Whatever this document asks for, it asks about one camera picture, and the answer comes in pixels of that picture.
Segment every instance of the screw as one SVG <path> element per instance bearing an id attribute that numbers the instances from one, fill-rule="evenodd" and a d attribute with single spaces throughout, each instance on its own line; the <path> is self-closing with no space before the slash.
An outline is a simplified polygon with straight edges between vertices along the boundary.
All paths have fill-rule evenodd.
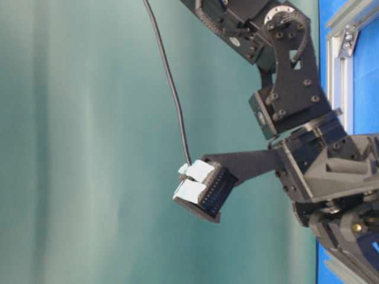
<path id="1" fill-rule="evenodd" d="M 333 149 L 336 150 L 336 151 L 338 151 L 338 150 L 341 149 L 341 145 L 339 143 L 336 143 L 336 144 L 333 145 Z"/>
<path id="2" fill-rule="evenodd" d="M 312 80 L 310 80 L 310 79 L 306 79 L 306 80 L 304 80 L 304 85 L 305 85 L 305 86 L 310 86 L 310 85 L 312 85 Z"/>
<path id="3" fill-rule="evenodd" d="M 353 231 L 356 233 L 360 233 L 363 230 L 363 227 L 361 224 L 357 223 L 353 225 Z"/>
<path id="4" fill-rule="evenodd" d="M 275 25 L 273 23 L 268 24 L 268 30 L 272 31 L 275 28 Z"/>
<path id="5" fill-rule="evenodd" d="M 319 102 L 320 97 L 319 96 L 312 96 L 311 100 L 312 100 L 312 102 Z"/>
<path id="6" fill-rule="evenodd" d="M 297 25 L 297 30 L 298 31 L 302 31 L 302 30 L 304 30 L 304 28 L 305 28 L 305 26 L 303 24 Z"/>
<path id="7" fill-rule="evenodd" d="M 296 37 L 296 33 L 289 33 L 288 37 L 293 40 Z"/>
<path id="8" fill-rule="evenodd" d="M 352 34 L 346 34 L 345 40 L 351 41 L 352 39 L 353 39 L 353 35 Z"/>
<path id="9" fill-rule="evenodd" d="M 342 47 L 343 47 L 343 49 L 349 49 L 350 48 L 350 43 L 349 42 L 344 43 Z"/>
<path id="10" fill-rule="evenodd" d="M 276 101 L 279 98 L 279 95 L 277 93 L 272 93 L 271 94 L 271 100 Z"/>
<path id="11" fill-rule="evenodd" d="M 276 34 L 277 39 L 281 40 L 284 37 L 284 33 L 281 31 Z"/>
<path id="12" fill-rule="evenodd" d="M 278 113 L 281 117 L 283 117 L 287 114 L 287 112 L 284 109 L 281 109 Z"/>

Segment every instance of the green wall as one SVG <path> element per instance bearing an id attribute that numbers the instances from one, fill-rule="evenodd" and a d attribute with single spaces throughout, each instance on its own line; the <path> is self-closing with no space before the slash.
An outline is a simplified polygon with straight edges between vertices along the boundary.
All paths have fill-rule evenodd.
<path id="1" fill-rule="evenodd" d="M 192 157 L 264 149 L 256 68 L 179 0 L 151 2 Z M 184 159 L 142 1 L 2 0 L 0 54 L 1 283 L 314 283 L 314 238 L 272 173 L 220 225 L 171 201 Z"/>

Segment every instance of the black cable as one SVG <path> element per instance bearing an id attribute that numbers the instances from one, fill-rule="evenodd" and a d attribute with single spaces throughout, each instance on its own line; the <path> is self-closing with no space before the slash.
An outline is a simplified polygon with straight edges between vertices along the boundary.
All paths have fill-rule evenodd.
<path id="1" fill-rule="evenodd" d="M 304 37 L 303 37 L 303 40 L 301 41 L 300 46 L 297 49 L 297 53 L 291 59 L 292 63 L 296 64 L 300 60 L 301 56 L 303 55 L 309 42 L 309 38 L 310 38 L 309 20 L 307 17 L 305 17 L 302 13 L 298 11 L 286 13 L 283 16 L 282 20 L 283 20 L 283 23 L 297 21 L 300 25 L 302 25 L 302 28 L 305 29 Z"/>
<path id="2" fill-rule="evenodd" d="M 163 60 L 163 65 L 165 67 L 168 82 L 169 82 L 170 87 L 171 87 L 172 96 L 174 97 L 174 101 L 175 101 L 175 105 L 176 105 L 176 111 L 178 113 L 178 120 L 179 120 L 180 132 L 181 132 L 181 137 L 182 137 L 184 156 L 185 156 L 185 159 L 187 161 L 187 164 L 190 166 L 192 163 L 191 163 L 190 153 L 188 152 L 188 144 L 187 144 L 187 138 L 185 135 L 182 107 L 181 107 L 181 104 L 179 101 L 178 93 L 176 91 L 174 80 L 172 78 L 170 66 L 168 64 L 165 47 L 163 46 L 162 37 L 160 36 L 160 32 L 159 32 L 159 27 L 158 27 L 158 24 L 155 20 L 155 16 L 154 16 L 154 13 L 152 11 L 152 7 L 150 6 L 149 0 L 143 0 L 143 3 L 147 9 L 147 12 L 149 13 L 149 17 L 150 17 L 152 24 L 153 24 L 154 33 L 155 33 L 155 36 L 156 36 L 156 39 L 158 42 L 158 47 L 160 50 L 160 56 L 162 57 L 162 60 Z"/>
<path id="3" fill-rule="evenodd" d="M 199 20 L 219 37 L 244 37 L 250 33 L 249 28 L 221 28 L 204 12 L 203 0 L 195 1 L 195 13 Z"/>

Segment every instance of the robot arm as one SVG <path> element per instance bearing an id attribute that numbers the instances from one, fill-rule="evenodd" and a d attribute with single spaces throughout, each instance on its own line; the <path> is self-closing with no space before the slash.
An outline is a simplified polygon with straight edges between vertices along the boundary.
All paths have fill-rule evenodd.
<path id="1" fill-rule="evenodd" d="M 346 134 L 320 86 L 309 19 L 277 0 L 181 1 L 259 68 L 262 89 L 249 103 L 271 141 L 269 150 L 205 155 L 185 167 L 174 201 L 219 222 L 235 186 L 275 171 L 299 223 L 363 280 L 379 283 L 379 135 Z"/>

